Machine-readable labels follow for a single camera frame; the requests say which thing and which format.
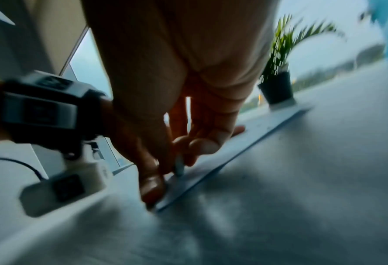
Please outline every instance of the hand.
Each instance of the hand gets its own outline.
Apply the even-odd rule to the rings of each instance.
[[[114,108],[161,173],[175,152],[216,152],[267,60],[278,0],[82,0],[110,78]],[[187,135],[182,99],[192,99]],[[175,150],[172,135],[183,136]]]
[[[110,101],[102,102],[102,110],[105,135],[110,137],[114,148],[123,157],[137,166],[141,200],[149,206],[155,204],[166,193],[165,180],[159,173],[155,159],[149,154],[141,139],[116,116]],[[245,126],[236,126],[232,137],[244,131]]]

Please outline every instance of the fingernail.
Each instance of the fingernail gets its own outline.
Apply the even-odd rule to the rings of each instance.
[[[177,155],[175,159],[174,172],[177,177],[184,175],[185,164],[182,155]]]
[[[164,194],[165,185],[159,176],[145,179],[141,184],[141,200],[147,204],[154,204],[158,202]]]

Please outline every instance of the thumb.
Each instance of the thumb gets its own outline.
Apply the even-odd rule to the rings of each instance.
[[[143,120],[135,124],[134,127],[143,145],[159,161],[160,173],[171,172],[175,163],[175,152],[163,118]]]

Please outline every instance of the smartwatch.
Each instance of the smartwatch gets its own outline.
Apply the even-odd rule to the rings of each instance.
[[[35,71],[4,84],[2,122],[16,143],[77,159],[84,141],[103,135],[102,96],[89,84]]]

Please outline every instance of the potted plant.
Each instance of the potted plant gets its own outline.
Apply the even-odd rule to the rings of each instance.
[[[314,23],[309,28],[304,27],[298,34],[295,34],[298,25],[303,19],[298,21],[293,27],[289,27],[291,20],[292,15],[285,15],[278,20],[269,60],[260,77],[261,83],[258,87],[269,105],[277,104],[293,97],[287,57],[295,46],[310,37],[324,33],[335,33],[338,36],[344,36],[344,33],[337,30],[333,23],[324,25],[324,21],[318,26]]]

